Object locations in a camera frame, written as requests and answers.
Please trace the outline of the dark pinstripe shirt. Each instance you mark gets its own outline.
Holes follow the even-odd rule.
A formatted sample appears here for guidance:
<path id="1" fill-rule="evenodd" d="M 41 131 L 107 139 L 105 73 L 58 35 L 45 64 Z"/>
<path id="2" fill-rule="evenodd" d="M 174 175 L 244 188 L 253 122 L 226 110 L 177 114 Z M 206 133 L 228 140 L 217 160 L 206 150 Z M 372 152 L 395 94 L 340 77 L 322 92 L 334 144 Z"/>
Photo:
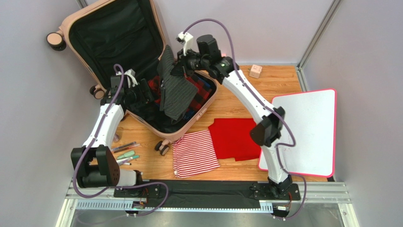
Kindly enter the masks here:
<path id="1" fill-rule="evenodd" d="M 183 118 L 198 92 L 198 88 L 188 81 L 184 75 L 174 76 L 171 74 L 174 66 L 173 51 L 169 45 L 166 45 L 157 66 L 161 92 L 159 110 L 163 111 L 173 124 Z"/>

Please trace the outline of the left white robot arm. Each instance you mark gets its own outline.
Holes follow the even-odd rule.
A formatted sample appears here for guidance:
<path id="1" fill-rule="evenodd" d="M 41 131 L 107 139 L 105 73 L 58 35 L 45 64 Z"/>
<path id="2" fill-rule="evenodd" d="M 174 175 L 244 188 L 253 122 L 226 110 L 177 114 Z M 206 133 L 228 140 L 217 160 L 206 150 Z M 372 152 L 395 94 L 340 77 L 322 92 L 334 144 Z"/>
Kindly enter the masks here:
<path id="1" fill-rule="evenodd" d="M 111 78 L 110 94 L 101 101 L 96 126 L 84 144 L 71 152 L 74 179 L 80 188 L 140 188 L 150 185 L 143 181 L 140 171 L 121 169 L 110 149 L 125 115 L 122 101 L 127 87 L 127 81 L 120 76 Z"/>

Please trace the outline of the red black plaid shirt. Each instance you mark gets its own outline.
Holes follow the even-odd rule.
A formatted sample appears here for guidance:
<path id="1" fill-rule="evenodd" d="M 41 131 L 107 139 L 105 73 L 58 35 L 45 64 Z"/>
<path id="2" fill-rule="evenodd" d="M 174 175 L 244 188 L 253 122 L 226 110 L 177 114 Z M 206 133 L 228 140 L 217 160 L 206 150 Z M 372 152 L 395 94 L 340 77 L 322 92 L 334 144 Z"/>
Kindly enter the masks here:
<path id="1" fill-rule="evenodd" d="M 180 87 L 179 90 L 183 91 L 183 95 L 175 93 L 175 101 L 171 101 L 165 95 L 165 98 L 161 95 L 160 77 L 155 76 L 148 81 L 148 85 L 152 92 L 155 93 L 158 98 L 154 101 L 158 108 L 163 111 L 163 107 L 175 107 L 179 110 L 184 110 L 183 117 L 191 118 L 201 107 L 207 102 L 213 93 L 212 86 L 202 78 L 193 75 L 185 79 L 186 85 L 190 88 Z"/>

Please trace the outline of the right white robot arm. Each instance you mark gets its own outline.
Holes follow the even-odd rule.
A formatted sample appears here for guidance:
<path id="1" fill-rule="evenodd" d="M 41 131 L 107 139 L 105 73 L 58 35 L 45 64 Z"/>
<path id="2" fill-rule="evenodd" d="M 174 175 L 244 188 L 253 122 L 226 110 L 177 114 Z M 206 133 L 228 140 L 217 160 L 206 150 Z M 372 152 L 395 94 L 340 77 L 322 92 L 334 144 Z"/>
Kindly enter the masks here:
<path id="1" fill-rule="evenodd" d="M 197 52 L 191 48 L 191 34 L 181 32 L 176 39 L 183 45 L 183 49 L 177 53 L 177 64 L 171 74 L 188 77 L 197 70 L 204 70 L 241 101 L 256 123 L 249 135 L 269 159 L 268 191 L 275 198 L 286 196 L 293 183 L 292 177 L 283 169 L 279 154 L 274 151 L 274 143 L 280 139 L 280 131 L 285 126 L 285 110 L 282 107 L 274 107 L 265 100 L 246 79 L 235 61 L 231 57 L 221 55 L 218 43 L 212 35 L 197 38 Z"/>

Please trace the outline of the pink suitcase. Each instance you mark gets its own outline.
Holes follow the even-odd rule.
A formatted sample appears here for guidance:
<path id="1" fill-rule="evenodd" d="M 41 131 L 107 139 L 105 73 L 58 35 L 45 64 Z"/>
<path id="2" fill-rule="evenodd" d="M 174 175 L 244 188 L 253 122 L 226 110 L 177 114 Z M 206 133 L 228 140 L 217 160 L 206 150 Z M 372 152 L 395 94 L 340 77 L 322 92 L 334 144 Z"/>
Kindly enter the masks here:
<path id="1" fill-rule="evenodd" d="M 59 30 L 48 34 L 46 40 L 56 51 L 66 47 L 74 51 L 97 81 L 90 93 L 100 101 L 110 94 L 113 76 L 127 81 L 125 92 L 141 79 L 148 82 L 158 76 L 157 66 L 166 46 L 156 8 L 150 0 L 99 0 L 64 19 Z M 161 155 L 198 121 L 215 99 L 217 81 L 202 71 L 193 75 L 208 82 L 213 93 L 189 120 L 182 118 L 173 124 L 155 102 L 130 110 L 124 106 L 123 98 L 125 114 L 162 138 L 155 147 Z"/>

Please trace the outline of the red white striped cloth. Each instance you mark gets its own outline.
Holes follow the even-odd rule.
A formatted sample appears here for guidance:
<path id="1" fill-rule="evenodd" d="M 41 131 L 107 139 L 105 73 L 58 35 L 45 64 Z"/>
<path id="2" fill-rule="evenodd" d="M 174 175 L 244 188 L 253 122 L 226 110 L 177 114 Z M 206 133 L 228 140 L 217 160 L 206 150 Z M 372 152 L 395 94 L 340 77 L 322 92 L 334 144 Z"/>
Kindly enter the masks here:
<path id="1" fill-rule="evenodd" d="M 219 167 L 209 130 L 187 133 L 173 143 L 175 177 L 193 177 Z"/>

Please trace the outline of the blue plaid shirt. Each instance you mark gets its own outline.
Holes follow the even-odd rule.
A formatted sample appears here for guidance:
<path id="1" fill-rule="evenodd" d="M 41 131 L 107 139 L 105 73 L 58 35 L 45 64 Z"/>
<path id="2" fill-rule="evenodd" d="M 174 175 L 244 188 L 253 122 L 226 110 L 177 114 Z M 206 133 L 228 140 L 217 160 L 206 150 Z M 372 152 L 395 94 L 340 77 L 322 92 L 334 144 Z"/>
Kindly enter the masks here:
<path id="1" fill-rule="evenodd" d="M 195 85 L 198 91 L 185 112 L 185 120 L 191 119 L 207 102 L 212 93 L 211 85 L 199 76 L 193 75 L 187 78 L 187 80 Z"/>

